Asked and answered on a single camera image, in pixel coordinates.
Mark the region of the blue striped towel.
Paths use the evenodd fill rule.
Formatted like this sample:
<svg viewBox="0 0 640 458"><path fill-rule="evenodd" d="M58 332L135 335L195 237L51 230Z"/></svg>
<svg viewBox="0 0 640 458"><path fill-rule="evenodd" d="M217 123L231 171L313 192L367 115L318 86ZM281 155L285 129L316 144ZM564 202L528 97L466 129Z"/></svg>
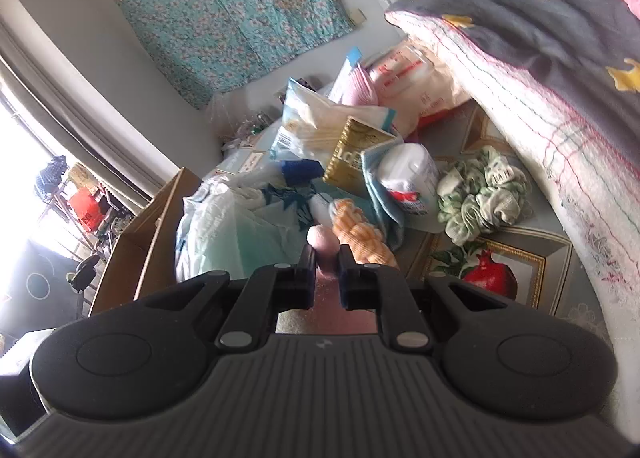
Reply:
<svg viewBox="0 0 640 458"><path fill-rule="evenodd" d="M393 147L401 144L400 138L364 149L360 153L362 175L375 215L375 225L381 230L384 240L392 251L404 242L405 215L390 192L378 180L378 166Z"/></svg>

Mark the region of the dark blue tissue pack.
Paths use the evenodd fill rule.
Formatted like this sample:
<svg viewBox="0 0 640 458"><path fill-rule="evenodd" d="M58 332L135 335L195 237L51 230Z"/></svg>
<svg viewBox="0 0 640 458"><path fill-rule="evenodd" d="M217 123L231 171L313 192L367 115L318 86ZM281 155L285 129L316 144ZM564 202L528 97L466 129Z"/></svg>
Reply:
<svg viewBox="0 0 640 458"><path fill-rule="evenodd" d="M322 165L316 160L283 160L279 165L283 180L288 187L306 186L324 175Z"/></svg>

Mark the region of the gold tissue pack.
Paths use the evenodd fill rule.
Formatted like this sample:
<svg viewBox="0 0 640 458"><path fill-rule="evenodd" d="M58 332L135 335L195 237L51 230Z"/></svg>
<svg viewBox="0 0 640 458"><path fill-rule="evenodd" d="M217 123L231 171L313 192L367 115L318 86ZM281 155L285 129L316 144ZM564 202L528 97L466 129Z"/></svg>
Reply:
<svg viewBox="0 0 640 458"><path fill-rule="evenodd" d="M323 181L351 195L367 196L361 153L394 138L395 136L391 133L377 129L355 117L349 117L330 156Z"/></svg>

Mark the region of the light blue mask box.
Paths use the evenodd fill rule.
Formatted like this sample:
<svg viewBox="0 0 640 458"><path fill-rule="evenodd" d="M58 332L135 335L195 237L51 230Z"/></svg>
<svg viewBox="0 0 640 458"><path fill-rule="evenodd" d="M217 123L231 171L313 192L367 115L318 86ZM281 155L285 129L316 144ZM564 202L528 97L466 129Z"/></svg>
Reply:
<svg viewBox="0 0 640 458"><path fill-rule="evenodd" d="M350 84L352 71L354 71L356 66L358 66L361 58L362 54L358 47L354 47L348 52L343 66L341 67L340 72L338 72L337 77L334 80L334 83L329 91L329 100L335 103L341 102Z"/></svg>

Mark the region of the pink soft sponge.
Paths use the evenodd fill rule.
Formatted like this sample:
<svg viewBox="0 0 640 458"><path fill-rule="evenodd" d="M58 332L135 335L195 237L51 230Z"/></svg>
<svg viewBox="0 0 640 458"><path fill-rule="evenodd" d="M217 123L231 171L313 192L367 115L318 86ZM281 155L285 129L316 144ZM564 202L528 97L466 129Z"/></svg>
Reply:
<svg viewBox="0 0 640 458"><path fill-rule="evenodd" d="M307 242L316 252L316 288L311 309L292 309L278 316L277 333L285 334L368 334L376 332L375 314L347 311L341 304L337 256L340 241L329 227L317 225L307 233Z"/></svg>

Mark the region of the white green plastic bag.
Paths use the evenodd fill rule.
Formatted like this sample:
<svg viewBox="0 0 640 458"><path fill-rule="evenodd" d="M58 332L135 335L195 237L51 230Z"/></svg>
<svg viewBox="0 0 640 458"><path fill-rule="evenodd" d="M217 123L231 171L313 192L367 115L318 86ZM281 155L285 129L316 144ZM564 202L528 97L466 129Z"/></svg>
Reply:
<svg viewBox="0 0 640 458"><path fill-rule="evenodd" d="M238 188L221 177L204 181L183 199L176 233L177 280L211 270L243 279L259 267L297 262L314 225L309 199L291 188Z"/></svg>

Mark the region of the white wipes canister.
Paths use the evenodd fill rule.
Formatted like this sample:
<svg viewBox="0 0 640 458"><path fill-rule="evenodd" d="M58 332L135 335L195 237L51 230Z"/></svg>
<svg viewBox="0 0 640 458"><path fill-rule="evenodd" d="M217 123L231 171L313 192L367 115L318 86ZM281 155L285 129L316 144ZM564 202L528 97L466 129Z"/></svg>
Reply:
<svg viewBox="0 0 640 458"><path fill-rule="evenodd" d="M383 155L376 178L404 212L409 228L438 233L438 168L421 144L405 143Z"/></svg>

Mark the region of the brown cardboard box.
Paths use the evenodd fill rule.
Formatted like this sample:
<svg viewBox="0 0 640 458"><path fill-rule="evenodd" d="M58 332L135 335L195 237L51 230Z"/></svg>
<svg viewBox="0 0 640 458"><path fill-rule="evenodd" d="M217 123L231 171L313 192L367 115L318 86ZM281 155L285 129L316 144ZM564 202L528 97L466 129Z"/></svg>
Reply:
<svg viewBox="0 0 640 458"><path fill-rule="evenodd" d="M183 167L119 236L90 308L92 316L177 283L175 249L183 200L201 178Z"/></svg>

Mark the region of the green white scrunchie cloth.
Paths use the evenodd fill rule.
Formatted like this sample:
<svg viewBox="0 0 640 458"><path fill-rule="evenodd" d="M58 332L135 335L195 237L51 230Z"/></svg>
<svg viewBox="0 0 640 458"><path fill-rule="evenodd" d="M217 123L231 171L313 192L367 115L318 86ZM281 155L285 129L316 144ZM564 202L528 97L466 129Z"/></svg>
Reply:
<svg viewBox="0 0 640 458"><path fill-rule="evenodd" d="M491 146L450 163L436 187L437 219L457 247L516 224L526 206L525 173Z"/></svg>

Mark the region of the clear bag of cotton swabs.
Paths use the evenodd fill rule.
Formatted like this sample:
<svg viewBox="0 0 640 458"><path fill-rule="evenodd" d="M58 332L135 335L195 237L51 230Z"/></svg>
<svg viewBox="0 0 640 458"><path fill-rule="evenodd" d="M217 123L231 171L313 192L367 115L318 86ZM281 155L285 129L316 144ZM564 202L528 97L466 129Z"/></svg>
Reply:
<svg viewBox="0 0 640 458"><path fill-rule="evenodd" d="M326 166L349 118L381 131L392 129L396 112L382 106L344 106L290 78L280 127L270 148L273 159L295 155Z"/></svg>

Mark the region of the red crate outside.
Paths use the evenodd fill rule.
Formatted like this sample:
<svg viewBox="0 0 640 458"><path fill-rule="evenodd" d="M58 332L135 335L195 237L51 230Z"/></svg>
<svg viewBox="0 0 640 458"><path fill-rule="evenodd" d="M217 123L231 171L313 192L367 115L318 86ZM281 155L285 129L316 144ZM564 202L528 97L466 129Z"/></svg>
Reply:
<svg viewBox="0 0 640 458"><path fill-rule="evenodd" d="M79 224L87 233L96 231L105 218L99 201L86 187L79 188L68 199L68 205L75 213Z"/></svg>

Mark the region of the peach wet wipes pack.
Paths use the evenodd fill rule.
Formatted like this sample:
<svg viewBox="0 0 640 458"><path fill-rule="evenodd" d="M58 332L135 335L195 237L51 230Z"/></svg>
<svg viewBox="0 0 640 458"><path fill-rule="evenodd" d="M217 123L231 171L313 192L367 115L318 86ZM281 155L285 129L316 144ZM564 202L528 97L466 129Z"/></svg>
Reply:
<svg viewBox="0 0 640 458"><path fill-rule="evenodd" d="M446 63L408 38L368 70L378 102L396 112L393 126L404 138L471 99Z"/></svg>

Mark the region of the grey curtain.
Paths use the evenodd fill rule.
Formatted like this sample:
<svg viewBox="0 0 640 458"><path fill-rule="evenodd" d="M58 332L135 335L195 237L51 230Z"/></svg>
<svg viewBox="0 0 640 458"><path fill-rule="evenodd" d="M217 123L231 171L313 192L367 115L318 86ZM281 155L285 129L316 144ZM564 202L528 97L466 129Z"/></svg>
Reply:
<svg viewBox="0 0 640 458"><path fill-rule="evenodd" d="M35 22L1 20L1 57L12 92L34 119L120 199L142 209L179 172Z"/></svg>

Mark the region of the grey quilted blanket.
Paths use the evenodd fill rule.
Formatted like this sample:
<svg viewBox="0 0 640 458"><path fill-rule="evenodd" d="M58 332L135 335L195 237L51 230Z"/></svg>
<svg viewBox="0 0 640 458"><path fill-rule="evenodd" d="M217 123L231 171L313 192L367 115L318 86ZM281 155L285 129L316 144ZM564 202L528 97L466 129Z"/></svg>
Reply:
<svg viewBox="0 0 640 458"><path fill-rule="evenodd" d="M618 361L639 436L639 21L623 0L400 0L386 20L442 60L548 198Z"/></svg>

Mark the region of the floral teal wall cloth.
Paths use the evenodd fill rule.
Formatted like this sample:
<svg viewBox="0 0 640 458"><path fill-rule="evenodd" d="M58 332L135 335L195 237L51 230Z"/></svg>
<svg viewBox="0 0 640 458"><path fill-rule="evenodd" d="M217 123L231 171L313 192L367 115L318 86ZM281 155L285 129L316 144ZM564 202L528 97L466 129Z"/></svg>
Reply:
<svg viewBox="0 0 640 458"><path fill-rule="evenodd" d="M193 108L352 32L339 0L115 0Z"/></svg>

